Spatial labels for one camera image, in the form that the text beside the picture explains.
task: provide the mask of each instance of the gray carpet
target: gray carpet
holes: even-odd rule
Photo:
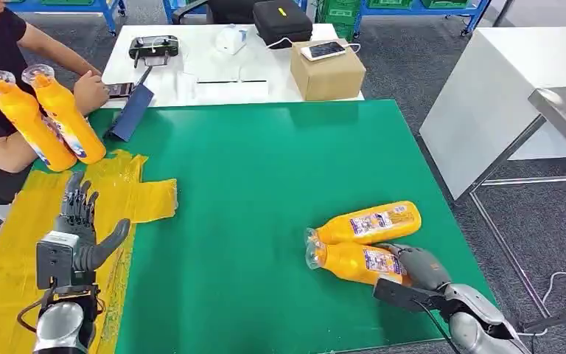
[[[127,0],[127,24],[163,24],[159,0]],[[26,15],[30,23],[45,30],[103,69],[114,38],[100,17]],[[366,98],[394,98],[414,135],[467,45],[459,36],[462,18],[404,17],[367,18],[361,26],[359,56],[368,69],[363,93]],[[30,63],[38,62],[27,54]],[[74,75],[58,70],[58,77],[72,86]],[[421,149],[425,147],[418,139]],[[432,160],[427,160],[431,167]],[[499,176],[549,176],[566,174],[566,159],[513,162]],[[526,273],[543,295],[554,271],[566,271],[566,184],[529,187],[481,188],[481,200],[505,233],[522,261]],[[510,320],[518,324],[539,318],[536,308],[517,275],[497,247],[473,203],[462,198],[451,203],[454,215],[497,302]],[[555,282],[548,300],[553,313],[566,308],[566,277]],[[536,353],[566,353],[566,325],[556,327],[535,341]],[[443,342],[365,350],[363,353],[452,353]]]

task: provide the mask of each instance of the robotic hand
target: robotic hand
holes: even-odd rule
[[[387,243],[375,246],[396,255],[412,285],[400,285],[381,277],[374,286],[374,297],[410,311],[425,311],[457,354],[460,352],[453,342],[471,354],[530,354],[503,314],[476,289],[452,284],[444,266],[430,252]],[[450,326],[452,341],[430,310],[440,311]]]
[[[130,221],[123,219],[97,244],[94,206],[99,193],[94,192],[88,199],[91,184],[86,181],[81,185],[82,180],[82,172],[73,173],[54,230],[36,245],[37,286],[46,292],[18,315],[21,325],[36,332],[34,354],[88,353],[95,334],[94,320],[104,311],[95,270],[129,233]],[[41,309],[35,329],[22,316],[38,305]]]

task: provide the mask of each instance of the bottle label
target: bottle label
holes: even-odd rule
[[[391,211],[373,212],[359,218],[350,219],[350,226],[355,237],[365,237],[374,232],[391,229],[400,223],[415,220],[413,211],[407,211],[406,205],[396,205]]]
[[[369,271],[402,275],[400,262],[393,254],[373,249],[364,249],[363,255],[366,256],[366,268]]]
[[[49,159],[44,155],[44,153],[42,152],[42,150],[40,150],[40,148],[33,142],[33,140],[31,140],[25,133],[21,132],[21,135],[25,138],[25,140],[27,141],[27,144],[29,144],[29,146],[35,151],[36,155],[38,155],[38,157],[40,158],[40,160],[42,160],[42,162],[44,162],[44,164],[46,166],[50,166],[51,162],[49,161]]]
[[[53,134],[55,134],[55,137],[57,138],[57,140],[59,140],[60,142],[63,142],[64,139],[62,138],[62,136],[60,135],[60,131],[59,129],[57,129],[57,126],[55,124],[55,121],[53,121],[53,119],[45,117],[43,114],[40,114],[40,118],[42,119],[42,122],[44,122],[44,124],[49,127],[49,129],[51,130],[51,132]]]
[[[394,223],[391,222],[387,212],[373,212],[359,218],[350,219],[350,226],[355,237],[363,237],[373,232],[390,229]]]
[[[55,124],[55,127],[57,127],[57,130],[60,132],[60,135],[64,138],[64,140],[66,140],[66,144],[68,144],[68,146],[70,147],[72,152],[75,154],[75,156],[78,157],[79,159],[84,159],[84,158],[88,157],[88,154],[85,153],[85,150],[83,150],[83,145],[81,145],[81,142],[79,142],[79,139],[77,139],[77,136],[74,135],[74,133],[70,129],[68,129],[66,126],[59,123],[55,119],[55,117],[56,117],[55,114],[53,114],[49,111],[46,111],[46,114],[49,115],[49,117],[53,121],[53,124]]]

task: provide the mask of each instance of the cardboard box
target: cardboard box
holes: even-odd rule
[[[335,40],[346,45],[343,39]],[[290,70],[301,96],[306,101],[340,100],[354,98],[361,90],[366,68],[348,47],[346,54],[309,61],[300,48],[331,41],[298,42],[292,46]]]

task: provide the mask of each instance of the detergent bottle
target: detergent bottle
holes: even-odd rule
[[[305,260],[311,269],[324,268],[352,282],[375,285],[381,274],[399,284],[405,281],[405,270],[390,251],[358,243],[325,245],[317,240],[309,242]]]
[[[49,169],[60,172],[77,162],[55,127],[43,118],[38,101],[16,85],[11,72],[0,71],[0,109]]]
[[[363,245],[413,234],[422,225],[416,205],[410,201],[374,206],[340,215],[322,227],[306,230],[306,242],[319,240],[328,245],[354,242]]]
[[[22,74],[23,80],[35,90],[38,102],[53,119],[57,129],[75,156],[84,164],[93,164],[105,157],[107,150],[79,112],[74,95],[55,79],[53,68],[47,65],[32,65]]]

